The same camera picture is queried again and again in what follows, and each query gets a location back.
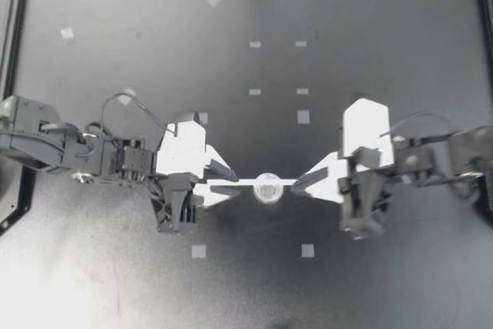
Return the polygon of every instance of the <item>small round object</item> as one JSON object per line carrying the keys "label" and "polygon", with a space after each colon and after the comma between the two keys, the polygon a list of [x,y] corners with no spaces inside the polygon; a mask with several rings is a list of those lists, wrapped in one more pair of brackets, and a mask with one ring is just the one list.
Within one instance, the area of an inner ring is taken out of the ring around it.
{"label": "small round object", "polygon": [[77,183],[87,184],[92,181],[93,176],[90,173],[81,173],[77,171],[73,173],[70,177],[75,180]]}
{"label": "small round object", "polygon": [[257,180],[261,180],[262,185],[253,186],[253,195],[262,203],[274,204],[277,203],[283,196],[284,187],[280,184],[275,184],[280,180],[277,175],[273,173],[263,173],[257,177]]}

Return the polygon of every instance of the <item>white tape marker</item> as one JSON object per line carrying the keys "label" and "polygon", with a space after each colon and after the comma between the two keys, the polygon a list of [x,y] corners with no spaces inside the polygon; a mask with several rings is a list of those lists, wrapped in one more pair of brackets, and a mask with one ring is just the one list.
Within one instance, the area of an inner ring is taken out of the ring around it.
{"label": "white tape marker", "polygon": [[206,258],[207,247],[205,244],[197,244],[192,246],[192,258]]}
{"label": "white tape marker", "polygon": [[308,109],[298,109],[298,123],[300,125],[310,124],[310,111]]}
{"label": "white tape marker", "polygon": [[301,244],[301,258],[315,258],[315,247],[313,244]]}
{"label": "white tape marker", "polygon": [[68,27],[67,29],[61,29],[60,33],[62,34],[64,40],[70,40],[74,38],[74,30],[72,30],[72,27]]}
{"label": "white tape marker", "polygon": [[[131,96],[136,96],[136,92],[134,92],[130,88],[126,88],[125,90],[123,90],[123,92],[126,92],[127,94],[130,94]],[[119,96],[118,100],[120,101],[120,103],[122,103],[124,106],[126,106],[127,104],[130,103],[132,98],[130,98],[129,96]]]}
{"label": "white tape marker", "polygon": [[250,47],[252,49],[262,48],[262,42],[250,42]]}
{"label": "white tape marker", "polygon": [[199,120],[203,125],[207,125],[209,123],[209,113],[200,112],[199,113]]}
{"label": "white tape marker", "polygon": [[306,40],[297,40],[294,42],[294,46],[297,48],[306,48],[308,46],[308,41]]}
{"label": "white tape marker", "polygon": [[221,3],[223,0],[207,0],[207,3],[213,8],[217,7],[219,3]]}

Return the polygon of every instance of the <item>gray robot arm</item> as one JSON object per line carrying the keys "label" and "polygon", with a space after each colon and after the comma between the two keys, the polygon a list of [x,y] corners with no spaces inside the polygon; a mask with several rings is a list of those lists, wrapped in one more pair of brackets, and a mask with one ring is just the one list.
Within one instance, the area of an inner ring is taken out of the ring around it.
{"label": "gray robot arm", "polygon": [[[493,205],[493,127],[451,132],[440,136],[405,139],[392,136],[388,108],[359,99],[344,113],[343,142],[313,169],[302,175],[292,191],[339,203],[340,228],[354,239],[379,236],[391,202],[395,183],[448,185],[461,200],[479,198],[478,181],[486,185]],[[444,143],[452,174],[439,169],[433,143]]]}
{"label": "gray robot arm", "polygon": [[198,114],[182,116],[167,129],[150,133],[159,136],[161,145],[149,148],[143,139],[114,137],[101,123],[90,123],[83,133],[45,103],[11,96],[0,105],[3,156],[38,171],[70,172],[84,184],[144,190],[153,202],[158,231],[194,230],[202,200],[193,188],[204,170],[233,182],[237,178],[206,145]]}

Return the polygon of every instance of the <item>black table surface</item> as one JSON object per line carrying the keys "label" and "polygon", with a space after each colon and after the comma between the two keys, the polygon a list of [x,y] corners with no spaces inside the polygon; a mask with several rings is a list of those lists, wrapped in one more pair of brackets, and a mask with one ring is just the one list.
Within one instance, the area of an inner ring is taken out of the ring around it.
{"label": "black table surface", "polygon": [[[293,179],[338,149],[358,96],[393,123],[430,110],[490,124],[483,39],[478,0],[28,0],[15,93],[83,126],[131,88],[163,121],[206,112],[239,177]],[[132,103],[106,118],[119,135],[157,129]],[[401,133],[443,130],[422,119]],[[201,211],[198,233],[170,236],[143,195],[40,174],[0,239],[0,307],[50,327],[490,328],[490,226],[441,187],[397,186],[389,217],[382,238],[355,242],[335,204],[286,189],[266,205],[246,188]]]}

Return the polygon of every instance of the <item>black wire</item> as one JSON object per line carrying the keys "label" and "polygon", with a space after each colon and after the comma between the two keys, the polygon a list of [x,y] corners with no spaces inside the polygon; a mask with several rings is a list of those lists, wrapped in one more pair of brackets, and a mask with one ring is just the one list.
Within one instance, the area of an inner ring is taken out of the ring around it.
{"label": "black wire", "polygon": [[86,145],[89,148],[89,150],[85,153],[76,153],[75,157],[77,158],[86,158],[89,156],[92,156],[94,152],[96,151],[96,146],[90,142],[90,140],[86,139],[86,136],[95,136],[96,138],[98,137],[96,134],[91,134],[91,133],[84,133],[82,134],[84,136],[84,140],[86,141]]}
{"label": "black wire", "polygon": [[[440,171],[435,171],[435,175],[439,176],[442,179],[447,179],[444,173]],[[472,205],[479,200],[480,192],[475,184],[474,180],[465,180],[463,183],[468,185],[468,193],[463,193],[463,191],[458,187],[457,182],[447,183],[448,189],[450,189],[451,193],[461,202],[466,203],[467,205]]]}
{"label": "black wire", "polygon": [[62,146],[60,146],[59,144],[51,141],[50,139],[46,139],[46,138],[43,138],[41,136],[37,136],[35,134],[17,133],[16,131],[0,131],[0,135],[20,136],[22,138],[29,138],[29,139],[37,140],[39,142],[43,142],[44,144],[48,144],[49,146],[52,146],[53,148],[56,148],[61,152],[65,152],[65,149]]}
{"label": "black wire", "polygon": [[106,128],[104,124],[104,112],[105,108],[108,105],[109,102],[114,100],[115,98],[118,98],[119,96],[128,96],[143,112],[145,112],[158,126],[160,126],[163,130],[169,131],[173,133],[173,135],[176,135],[176,132],[168,129],[168,126],[161,123],[159,119],[154,115],[146,106],[144,106],[138,99],[137,97],[133,96],[132,94],[128,94],[127,92],[118,92],[116,94],[113,94],[110,96],[108,99],[105,100],[105,102],[101,106],[101,113],[99,114],[99,125],[102,128]]}
{"label": "black wire", "polygon": [[90,133],[91,132],[91,127],[95,127],[97,129],[101,130],[109,138],[114,138],[114,135],[111,133],[111,131],[109,131],[109,129],[107,127],[104,126],[103,128],[101,128],[101,123],[98,123],[96,121],[93,121],[91,123],[88,123],[84,127],[84,131],[86,131],[86,133]]}
{"label": "black wire", "polygon": [[41,131],[46,131],[47,133],[50,131],[65,131],[74,133],[77,136],[77,141],[82,144],[86,144],[86,139],[82,134],[82,131],[75,125],[71,123],[46,123],[41,125],[39,128]]}
{"label": "black wire", "polygon": [[420,116],[431,116],[431,117],[435,117],[437,119],[440,119],[442,122],[447,123],[447,125],[451,129],[451,133],[453,133],[453,134],[458,133],[460,131],[457,127],[454,126],[452,121],[447,116],[444,116],[441,113],[436,113],[436,112],[421,111],[421,112],[416,112],[416,113],[414,113],[408,117],[405,117],[404,119],[402,119],[398,123],[394,124],[386,133],[381,134],[380,137],[392,134],[396,129],[398,129],[399,127],[404,125],[410,119],[415,119],[415,118],[420,117]]}

